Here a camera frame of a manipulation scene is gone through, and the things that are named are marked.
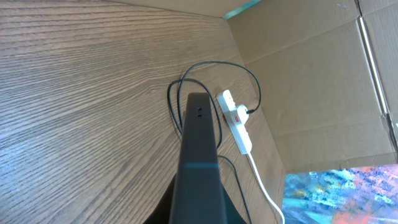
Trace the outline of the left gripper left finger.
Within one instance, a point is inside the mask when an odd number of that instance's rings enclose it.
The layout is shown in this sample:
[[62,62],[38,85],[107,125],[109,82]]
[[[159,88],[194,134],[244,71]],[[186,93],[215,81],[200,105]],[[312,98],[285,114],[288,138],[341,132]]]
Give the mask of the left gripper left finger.
[[168,224],[175,187],[175,177],[170,181],[165,193],[155,210],[150,214],[144,224]]

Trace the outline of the blue screen smartphone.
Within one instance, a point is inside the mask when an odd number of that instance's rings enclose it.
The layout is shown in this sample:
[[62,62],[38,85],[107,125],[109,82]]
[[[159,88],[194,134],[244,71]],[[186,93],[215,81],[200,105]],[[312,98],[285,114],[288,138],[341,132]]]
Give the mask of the blue screen smartphone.
[[187,98],[169,222],[227,222],[207,93],[191,93]]

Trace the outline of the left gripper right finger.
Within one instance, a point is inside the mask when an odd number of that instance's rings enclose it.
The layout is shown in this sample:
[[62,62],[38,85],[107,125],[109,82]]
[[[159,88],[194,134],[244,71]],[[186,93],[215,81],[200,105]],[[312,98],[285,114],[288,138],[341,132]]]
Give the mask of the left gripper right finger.
[[247,224],[247,222],[237,211],[224,186],[222,186],[222,189],[223,189],[223,198],[226,210],[227,224]]

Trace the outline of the white power strip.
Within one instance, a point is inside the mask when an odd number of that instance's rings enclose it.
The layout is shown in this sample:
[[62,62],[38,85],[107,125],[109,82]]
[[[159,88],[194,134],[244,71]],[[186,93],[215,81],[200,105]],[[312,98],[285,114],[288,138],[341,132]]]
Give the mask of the white power strip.
[[252,142],[245,127],[248,109],[244,105],[236,105],[229,90],[217,94],[217,100],[240,153],[249,154]]

